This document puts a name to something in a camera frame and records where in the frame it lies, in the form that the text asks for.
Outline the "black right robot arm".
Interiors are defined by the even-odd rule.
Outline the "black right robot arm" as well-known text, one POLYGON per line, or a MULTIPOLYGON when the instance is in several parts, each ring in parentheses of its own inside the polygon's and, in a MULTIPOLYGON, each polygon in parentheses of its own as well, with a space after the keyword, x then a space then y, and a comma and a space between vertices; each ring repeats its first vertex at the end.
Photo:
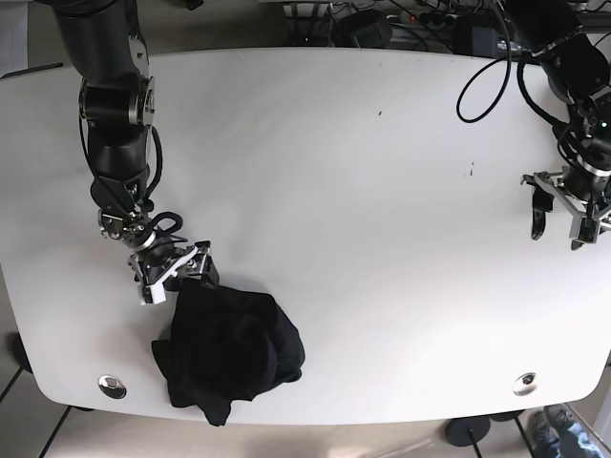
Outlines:
POLYGON ((124 243, 141 299, 164 302, 186 278, 216 288, 209 241, 178 236, 183 219, 155 213, 163 169, 155 80, 134 1, 52 1, 68 56, 82 77, 79 134, 103 237, 124 243))

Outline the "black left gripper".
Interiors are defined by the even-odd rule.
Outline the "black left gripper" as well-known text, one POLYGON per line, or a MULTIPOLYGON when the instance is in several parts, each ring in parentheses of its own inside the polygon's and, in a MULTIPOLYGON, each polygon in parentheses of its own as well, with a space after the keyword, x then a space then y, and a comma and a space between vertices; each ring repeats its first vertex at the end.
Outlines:
MULTIPOLYGON (((610 172, 581 166, 565 166, 561 172, 523 175, 521 184, 532 187, 531 239, 540 239, 546 228, 546 216, 559 202, 571 217, 583 212, 600 220, 600 234, 610 232, 610 172)), ((571 241, 571 250, 583 243, 571 241)))

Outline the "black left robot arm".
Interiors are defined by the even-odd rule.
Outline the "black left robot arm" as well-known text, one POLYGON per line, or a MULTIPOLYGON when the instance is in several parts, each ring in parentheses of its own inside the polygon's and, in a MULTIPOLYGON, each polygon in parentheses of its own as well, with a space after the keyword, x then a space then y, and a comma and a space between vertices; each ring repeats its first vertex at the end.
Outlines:
POLYGON ((559 172, 521 179, 532 189, 531 238, 542 237, 546 217, 559 202, 572 216, 572 250, 594 244, 610 229, 610 65, 564 1, 493 1, 490 7, 504 38, 515 31, 525 48, 515 69, 519 91, 551 126, 566 163, 559 172), (545 71, 550 89, 567 108, 567 121, 547 113, 528 93, 529 62, 545 71))

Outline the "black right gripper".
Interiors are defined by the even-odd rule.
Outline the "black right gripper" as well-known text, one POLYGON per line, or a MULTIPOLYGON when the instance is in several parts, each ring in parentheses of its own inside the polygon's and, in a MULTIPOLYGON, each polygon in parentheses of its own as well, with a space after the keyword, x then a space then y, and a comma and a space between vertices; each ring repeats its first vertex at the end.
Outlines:
POLYGON ((203 240, 187 246, 179 246, 180 243, 178 239, 157 241, 130 256, 128 265, 140 291, 166 271, 170 274, 161 284, 167 292, 179 292, 185 278, 199 280, 208 289, 219 287, 220 274, 211 256, 211 242, 203 240))

